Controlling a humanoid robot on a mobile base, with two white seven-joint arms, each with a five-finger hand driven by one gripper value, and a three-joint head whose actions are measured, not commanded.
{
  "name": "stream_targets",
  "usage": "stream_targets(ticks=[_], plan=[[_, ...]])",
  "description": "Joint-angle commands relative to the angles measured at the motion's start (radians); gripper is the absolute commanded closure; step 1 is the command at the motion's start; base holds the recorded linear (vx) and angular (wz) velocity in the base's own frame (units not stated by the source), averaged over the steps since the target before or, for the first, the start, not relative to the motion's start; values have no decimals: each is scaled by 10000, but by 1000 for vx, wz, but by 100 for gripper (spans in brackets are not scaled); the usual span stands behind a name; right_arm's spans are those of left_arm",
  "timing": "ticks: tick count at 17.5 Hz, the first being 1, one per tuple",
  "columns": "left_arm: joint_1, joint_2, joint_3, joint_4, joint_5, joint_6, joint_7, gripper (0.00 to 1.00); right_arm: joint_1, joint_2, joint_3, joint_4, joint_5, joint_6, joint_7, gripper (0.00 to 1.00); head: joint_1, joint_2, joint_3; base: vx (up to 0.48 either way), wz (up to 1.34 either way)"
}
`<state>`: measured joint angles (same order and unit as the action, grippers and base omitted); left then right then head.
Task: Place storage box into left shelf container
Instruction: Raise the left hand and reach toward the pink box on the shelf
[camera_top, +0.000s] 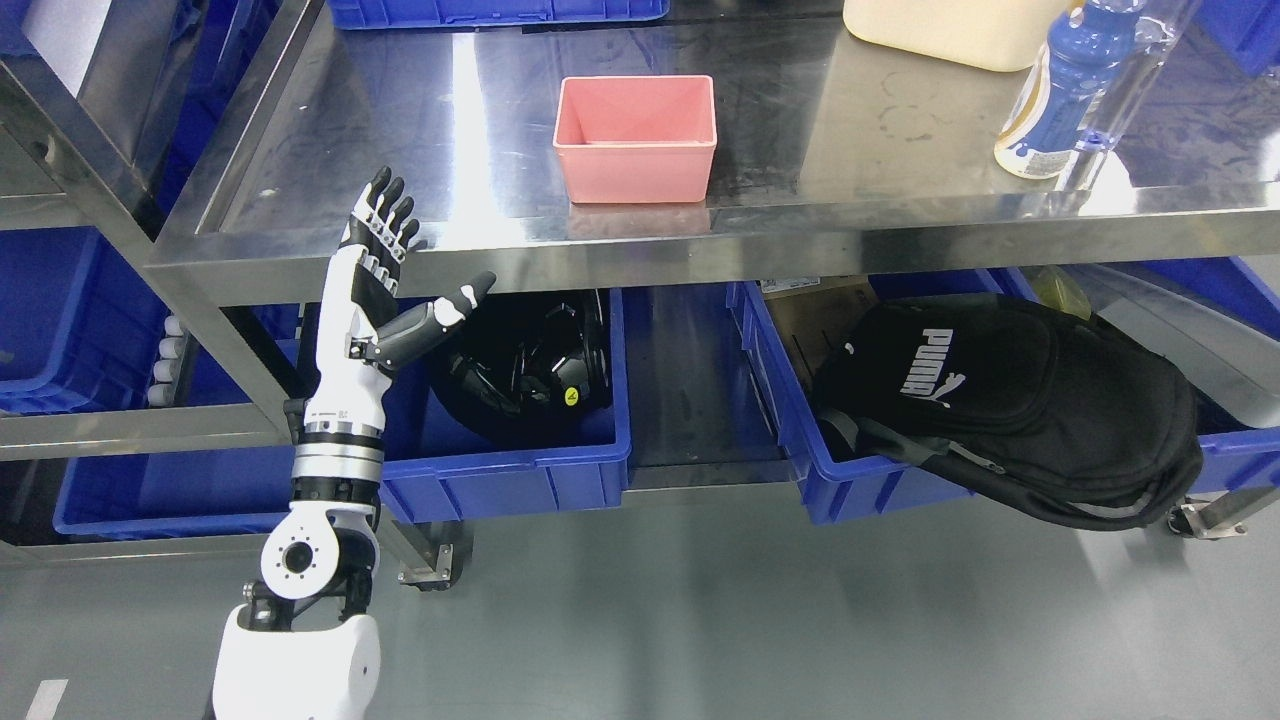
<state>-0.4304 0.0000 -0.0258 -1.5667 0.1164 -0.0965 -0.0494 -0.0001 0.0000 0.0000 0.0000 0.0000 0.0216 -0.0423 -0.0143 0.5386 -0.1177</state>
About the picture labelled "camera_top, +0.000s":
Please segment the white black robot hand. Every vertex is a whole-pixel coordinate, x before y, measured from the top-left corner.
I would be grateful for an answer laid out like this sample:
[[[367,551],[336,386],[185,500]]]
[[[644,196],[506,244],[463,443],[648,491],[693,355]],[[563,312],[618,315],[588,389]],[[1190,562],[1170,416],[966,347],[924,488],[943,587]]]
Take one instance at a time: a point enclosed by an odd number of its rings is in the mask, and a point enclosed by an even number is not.
[[[362,187],[326,265],[315,363],[319,383],[305,406],[308,432],[379,436],[383,397],[403,366],[452,336],[497,282],[480,272],[456,290],[398,309],[401,272],[420,229],[404,179],[383,167]]]

